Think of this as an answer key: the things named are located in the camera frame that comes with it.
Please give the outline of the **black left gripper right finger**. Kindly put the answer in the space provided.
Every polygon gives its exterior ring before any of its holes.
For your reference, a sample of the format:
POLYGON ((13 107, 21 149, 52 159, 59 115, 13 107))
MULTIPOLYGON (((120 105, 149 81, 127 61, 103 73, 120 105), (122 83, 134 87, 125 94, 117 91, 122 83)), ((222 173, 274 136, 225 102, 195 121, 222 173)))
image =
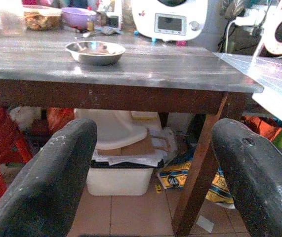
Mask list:
POLYGON ((213 126, 212 148, 248 233, 282 237, 282 153, 230 118, 213 126))

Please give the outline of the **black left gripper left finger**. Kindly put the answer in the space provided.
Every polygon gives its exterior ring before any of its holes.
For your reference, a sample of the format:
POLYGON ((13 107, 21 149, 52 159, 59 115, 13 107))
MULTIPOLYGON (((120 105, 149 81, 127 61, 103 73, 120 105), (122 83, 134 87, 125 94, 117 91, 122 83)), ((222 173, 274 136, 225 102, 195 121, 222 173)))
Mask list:
POLYGON ((0 198, 0 237, 67 236, 96 142, 90 119, 75 119, 54 133, 0 198))

